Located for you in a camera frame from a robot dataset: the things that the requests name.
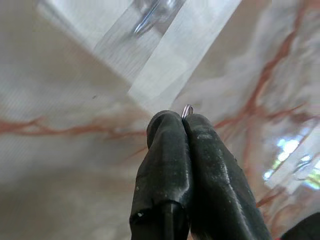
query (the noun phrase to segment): marble surface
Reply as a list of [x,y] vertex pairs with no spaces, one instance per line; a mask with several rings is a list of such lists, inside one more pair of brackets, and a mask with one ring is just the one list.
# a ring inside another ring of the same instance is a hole
[[[151,116],[37,5],[0,2],[0,239],[130,239]],[[171,106],[212,121],[274,238],[320,210],[319,46],[318,0],[243,0]]]

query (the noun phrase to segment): white marble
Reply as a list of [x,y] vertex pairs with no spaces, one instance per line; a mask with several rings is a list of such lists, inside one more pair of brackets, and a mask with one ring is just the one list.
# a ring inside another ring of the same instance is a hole
[[[37,4],[0,2],[0,239],[130,239],[151,116]],[[319,211],[319,7],[243,0],[185,87],[162,91],[212,121],[275,238]]]

